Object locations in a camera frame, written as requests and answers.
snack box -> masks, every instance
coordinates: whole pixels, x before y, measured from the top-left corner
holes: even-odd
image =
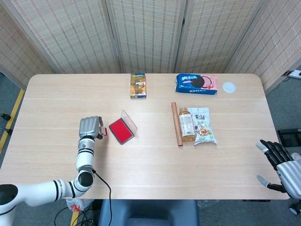
[[[213,95],[217,92],[216,76],[201,74],[178,74],[175,82],[175,91],[179,93]]]
[[[144,73],[131,74],[131,98],[146,98],[146,77]]]

black cable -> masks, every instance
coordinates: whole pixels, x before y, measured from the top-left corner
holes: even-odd
[[[63,210],[65,210],[65,209],[68,209],[68,207],[65,207],[64,209],[61,209],[61,210],[56,214],[55,220],[56,220],[57,216],[58,216]]]
[[[291,78],[291,77],[287,77],[287,79],[286,79],[286,80],[282,80],[282,81],[289,81],[289,80],[290,80],[290,78]]]
[[[104,179],[102,179],[101,176],[99,176],[96,172],[95,172],[95,174],[96,174],[96,176],[98,176],[99,179],[101,179],[101,181],[103,181],[105,183],[105,185],[107,185],[107,187],[110,190],[110,193],[109,193],[109,203],[110,203],[110,214],[111,214],[111,217],[110,217],[110,222],[108,224],[108,226],[110,226],[111,222],[112,222],[112,203],[111,203],[111,192],[112,192],[112,190],[111,190],[109,184]]]
[[[71,225],[72,225],[72,226],[76,226],[76,225],[81,224],[81,226],[84,226],[84,225],[87,226],[87,225],[86,225],[86,222],[88,221],[88,219],[87,219],[86,213],[87,213],[88,211],[92,210],[92,209],[90,209],[91,206],[89,206],[87,210],[83,210],[83,211],[77,216],[77,218],[72,222]],[[75,221],[77,221],[81,215],[84,215],[82,221],[79,222],[79,223],[77,223],[77,224],[74,224]]]

juice bottle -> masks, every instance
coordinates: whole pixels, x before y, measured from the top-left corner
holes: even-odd
[[[180,107],[179,121],[181,125],[183,141],[194,141],[195,134],[193,129],[192,117],[187,107]]]

plastic bag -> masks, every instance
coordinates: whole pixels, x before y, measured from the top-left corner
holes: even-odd
[[[196,133],[194,145],[205,142],[217,143],[213,131],[210,127],[209,108],[190,107],[188,108],[188,111],[191,114],[194,132]]]
[[[200,209],[208,208],[218,203],[220,200],[198,200],[198,207]]]
[[[66,199],[67,206],[72,212],[83,211],[93,201],[94,199]]]

oreo cookie package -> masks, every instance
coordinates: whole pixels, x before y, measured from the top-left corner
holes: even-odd
[[[213,95],[217,92],[217,79],[212,75],[178,74],[175,82],[175,91],[179,93]]]

